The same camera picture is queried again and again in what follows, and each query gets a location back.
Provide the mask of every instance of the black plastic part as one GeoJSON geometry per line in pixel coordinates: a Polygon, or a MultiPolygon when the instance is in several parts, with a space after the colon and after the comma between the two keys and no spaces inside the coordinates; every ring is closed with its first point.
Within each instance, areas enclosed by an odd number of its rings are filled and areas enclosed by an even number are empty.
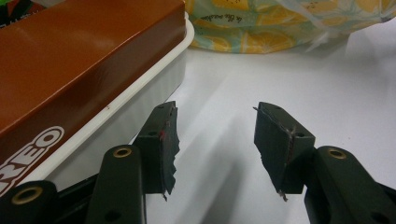
{"type": "Polygon", "coordinates": [[[50,224],[59,215],[57,190],[49,181],[17,186],[0,198],[0,222],[50,224]]]}
{"type": "Polygon", "coordinates": [[[382,190],[385,191],[385,193],[393,201],[393,203],[396,204],[396,190],[395,189],[391,189],[390,187],[385,186],[383,184],[379,184],[378,183],[378,185],[382,188],[382,190]]]}
{"type": "Polygon", "coordinates": [[[260,102],[254,143],[276,192],[302,193],[302,170],[315,150],[315,136],[281,107],[260,102]]]}
{"type": "Polygon", "coordinates": [[[111,148],[96,179],[85,223],[146,223],[140,149],[111,148]]]}
{"type": "Polygon", "coordinates": [[[329,203],[329,223],[396,223],[396,205],[351,153],[320,147],[316,154],[315,171],[329,203]]]}
{"type": "Polygon", "coordinates": [[[329,202],[322,191],[313,191],[307,189],[304,197],[306,212],[310,224],[327,224],[330,223],[331,213],[329,202]]]}
{"type": "Polygon", "coordinates": [[[58,193],[62,213],[55,224],[84,223],[96,178],[93,175],[58,193]]]}
{"type": "Polygon", "coordinates": [[[133,142],[141,149],[145,193],[172,192],[178,143],[176,103],[156,106],[133,142]]]}

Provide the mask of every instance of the yellow plastic bag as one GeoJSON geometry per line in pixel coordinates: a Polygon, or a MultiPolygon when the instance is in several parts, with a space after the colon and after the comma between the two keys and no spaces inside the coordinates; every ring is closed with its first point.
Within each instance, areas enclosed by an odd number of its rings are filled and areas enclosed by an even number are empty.
{"type": "Polygon", "coordinates": [[[192,45],[269,53],[348,35],[396,16],[396,0],[185,0],[192,45]]]}

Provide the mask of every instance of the cardboard box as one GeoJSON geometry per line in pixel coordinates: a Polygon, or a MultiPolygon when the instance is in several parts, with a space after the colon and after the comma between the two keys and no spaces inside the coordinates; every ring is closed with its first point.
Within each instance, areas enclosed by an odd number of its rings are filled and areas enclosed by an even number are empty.
{"type": "Polygon", "coordinates": [[[68,0],[0,30],[0,194],[180,43],[179,0],[68,0]]]}

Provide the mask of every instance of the white table surface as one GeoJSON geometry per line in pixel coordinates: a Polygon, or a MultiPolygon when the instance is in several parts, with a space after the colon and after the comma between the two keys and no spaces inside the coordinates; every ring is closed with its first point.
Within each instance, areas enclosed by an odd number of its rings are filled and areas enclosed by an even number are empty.
{"type": "Polygon", "coordinates": [[[148,223],[309,223],[304,195],[276,194],[253,144],[259,102],[282,106],[316,138],[352,152],[396,189],[396,20],[306,52],[265,55],[188,49],[178,107],[181,151],[165,202],[148,223]]]}

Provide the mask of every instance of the oreo logo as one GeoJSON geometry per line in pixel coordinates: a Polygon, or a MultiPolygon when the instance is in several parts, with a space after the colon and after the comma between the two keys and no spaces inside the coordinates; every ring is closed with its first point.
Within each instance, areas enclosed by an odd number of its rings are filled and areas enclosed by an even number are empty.
{"type": "Polygon", "coordinates": [[[26,174],[63,136],[62,127],[50,127],[0,165],[0,196],[12,188],[16,181],[26,174]]]}

